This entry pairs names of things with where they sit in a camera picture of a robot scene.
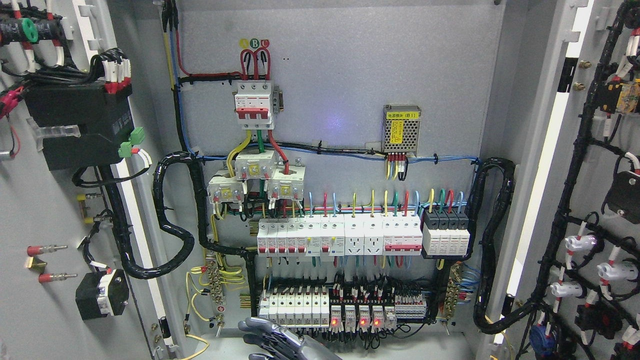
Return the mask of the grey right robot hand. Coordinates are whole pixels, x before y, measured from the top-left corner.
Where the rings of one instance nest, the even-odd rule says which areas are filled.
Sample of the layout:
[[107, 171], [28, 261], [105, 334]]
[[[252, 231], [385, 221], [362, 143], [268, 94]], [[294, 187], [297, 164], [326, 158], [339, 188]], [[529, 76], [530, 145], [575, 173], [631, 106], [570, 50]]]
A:
[[269, 319], [247, 317], [238, 322], [238, 329], [245, 332], [243, 341], [246, 344], [268, 352], [249, 354], [250, 360], [340, 360], [336, 353], [313, 337], [298, 335]]

